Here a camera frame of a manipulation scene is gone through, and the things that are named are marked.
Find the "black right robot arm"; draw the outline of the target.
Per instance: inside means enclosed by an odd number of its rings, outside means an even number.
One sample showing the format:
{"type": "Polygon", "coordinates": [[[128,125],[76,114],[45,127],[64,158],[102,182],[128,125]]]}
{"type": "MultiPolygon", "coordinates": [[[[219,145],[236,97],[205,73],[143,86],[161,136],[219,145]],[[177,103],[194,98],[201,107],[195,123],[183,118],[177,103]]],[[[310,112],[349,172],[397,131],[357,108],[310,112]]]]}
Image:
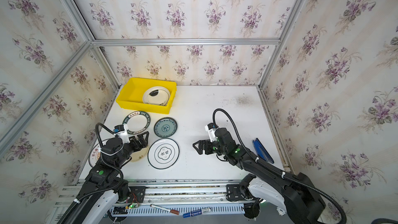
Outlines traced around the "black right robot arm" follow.
{"type": "Polygon", "coordinates": [[[236,124],[227,111],[217,108],[212,113],[221,112],[227,116],[234,128],[235,141],[226,128],[221,128],[216,121],[207,125],[208,140],[199,140],[193,144],[198,154],[216,154],[222,156],[223,161],[236,166],[249,174],[241,181],[240,190],[245,198],[265,199],[265,196],[250,191],[253,180],[259,179],[272,187],[282,196],[281,207],[295,224],[318,224],[319,217],[325,210],[325,200],[335,206],[340,214],[340,223],[347,223],[347,215],[342,206],[330,195],[314,186],[312,181],[303,173],[294,175],[283,171],[266,160],[257,156],[243,143],[236,124]]]}

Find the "white plate black flower outline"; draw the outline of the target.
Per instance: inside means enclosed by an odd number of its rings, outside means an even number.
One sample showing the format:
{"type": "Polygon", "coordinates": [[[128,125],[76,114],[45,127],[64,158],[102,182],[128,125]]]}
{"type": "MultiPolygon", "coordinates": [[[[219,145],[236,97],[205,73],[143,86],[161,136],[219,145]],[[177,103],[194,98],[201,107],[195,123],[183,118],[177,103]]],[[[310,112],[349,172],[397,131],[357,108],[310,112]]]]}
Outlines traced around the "white plate black flower outline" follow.
{"type": "Polygon", "coordinates": [[[179,154],[179,145],[174,140],[160,139],[151,145],[147,158],[153,168],[165,170],[177,162],[179,154]]]}

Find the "dark blue floral plate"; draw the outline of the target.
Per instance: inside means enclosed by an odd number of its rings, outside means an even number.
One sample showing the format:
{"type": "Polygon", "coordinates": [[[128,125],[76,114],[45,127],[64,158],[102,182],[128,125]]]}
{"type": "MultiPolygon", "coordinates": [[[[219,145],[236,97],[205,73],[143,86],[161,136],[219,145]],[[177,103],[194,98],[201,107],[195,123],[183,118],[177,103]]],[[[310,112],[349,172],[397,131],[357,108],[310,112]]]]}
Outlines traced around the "dark blue floral plate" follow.
{"type": "Polygon", "coordinates": [[[178,129],[178,123],[171,117],[159,119],[154,125],[154,133],[160,138],[169,138],[173,136],[178,129]]]}

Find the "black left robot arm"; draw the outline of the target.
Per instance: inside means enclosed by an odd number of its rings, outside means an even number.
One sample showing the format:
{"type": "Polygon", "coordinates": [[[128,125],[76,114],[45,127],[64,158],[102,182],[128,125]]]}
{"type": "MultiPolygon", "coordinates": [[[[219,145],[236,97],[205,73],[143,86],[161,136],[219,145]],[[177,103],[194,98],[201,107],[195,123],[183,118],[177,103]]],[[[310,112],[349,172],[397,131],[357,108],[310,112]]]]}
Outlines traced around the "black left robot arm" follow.
{"type": "Polygon", "coordinates": [[[126,125],[109,129],[95,125],[99,159],[85,178],[79,193],[58,221],[60,224],[98,224],[116,203],[137,207],[144,196],[143,187],[129,187],[122,168],[132,154],[147,148],[149,132],[129,136],[126,125]]]}

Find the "green rim lettered plate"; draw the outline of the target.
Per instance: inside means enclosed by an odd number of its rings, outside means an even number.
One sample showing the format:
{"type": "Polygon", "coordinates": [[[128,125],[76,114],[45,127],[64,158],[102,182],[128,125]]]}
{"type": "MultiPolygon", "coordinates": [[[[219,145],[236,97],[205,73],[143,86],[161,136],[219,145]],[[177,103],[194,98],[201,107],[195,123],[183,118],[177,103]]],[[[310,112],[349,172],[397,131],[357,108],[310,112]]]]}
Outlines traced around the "green rim lettered plate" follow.
{"type": "Polygon", "coordinates": [[[151,117],[148,113],[143,111],[134,111],[128,114],[122,124],[126,125],[127,133],[136,135],[147,130],[151,123],[151,117]]]}

